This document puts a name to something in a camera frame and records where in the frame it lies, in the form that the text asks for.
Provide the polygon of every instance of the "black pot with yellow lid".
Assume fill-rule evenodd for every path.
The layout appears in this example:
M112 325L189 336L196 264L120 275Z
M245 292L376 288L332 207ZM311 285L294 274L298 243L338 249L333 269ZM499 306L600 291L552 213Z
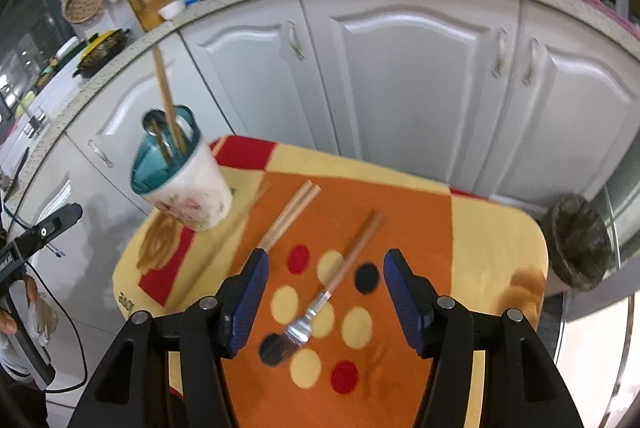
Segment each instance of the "black pot with yellow lid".
M83 78L91 78L112 58L127 47L127 39L131 30L111 30L89 39L89 45L82 52L78 69L74 76L81 74Z

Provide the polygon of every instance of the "orange tablecloth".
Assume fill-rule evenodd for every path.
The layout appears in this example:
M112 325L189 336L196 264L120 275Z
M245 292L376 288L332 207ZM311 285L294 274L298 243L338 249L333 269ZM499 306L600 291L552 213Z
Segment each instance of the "orange tablecloth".
M414 272L469 310L501 313L519 307L537 323L546 248L538 226L523 212L429 180L288 145L231 136L212 150L234 189L229 217L202 233L175 228L167 241L169 262L142 275L136 263L148 229L159 224L160 215L153 213L118 262L113 288L126 317L139 309L153 315L184 310L215 294L241 267L306 179L321 186L271 250L270 277L248 344L224 362L242 428L281 427L290 419L307 428L412 425L430 362L419 360L402 337L382 279L389 248L400 248ZM227 235L263 182L270 190ZM323 311L315 337L288 363L276 369L262 364L260 343L306 309L322 289L327 268L339 264L373 208L385 212L383 228ZM366 285L356 281L358 272L366 273ZM484 356L478 353L467 427L478 425L483 371ZM177 355L170 358L170 372L172 387L181 392Z

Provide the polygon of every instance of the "pink towel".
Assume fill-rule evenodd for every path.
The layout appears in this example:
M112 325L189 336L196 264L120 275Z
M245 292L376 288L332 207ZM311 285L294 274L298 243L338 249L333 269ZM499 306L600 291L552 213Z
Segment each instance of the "pink towel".
M638 40L640 40L640 26L637 24L633 24L629 22L626 18L617 14L614 10L609 8L604 2L601 0L583 0L588 5L593 6L597 10L600 10L605 15L607 15L612 20L615 20L620 26L625 28L629 33L635 36Z

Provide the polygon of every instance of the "screw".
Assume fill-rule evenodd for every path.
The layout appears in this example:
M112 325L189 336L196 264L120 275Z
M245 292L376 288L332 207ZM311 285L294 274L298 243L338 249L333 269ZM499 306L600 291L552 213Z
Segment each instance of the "screw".
M141 323L146 322L146 319L149 318L149 315L146 311L138 311L133 313L131 317L131 321L136 325L140 325Z
M206 296L200 300L200 309L213 309L218 305L218 300L214 296Z
M443 309L453 309L453 306L456 304L456 301L450 296L440 296L436 302Z
M522 321L524 316L522 315L522 313L518 309L509 309L507 311L507 318L512 320L512 321L514 321L514 322L520 322L520 321Z

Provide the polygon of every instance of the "black trash bag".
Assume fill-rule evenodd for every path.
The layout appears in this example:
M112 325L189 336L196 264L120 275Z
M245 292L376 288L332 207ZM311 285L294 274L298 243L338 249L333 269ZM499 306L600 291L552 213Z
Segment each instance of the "black trash bag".
M551 268L573 289L593 289L613 267L607 228L585 198L565 195L546 213L540 228Z

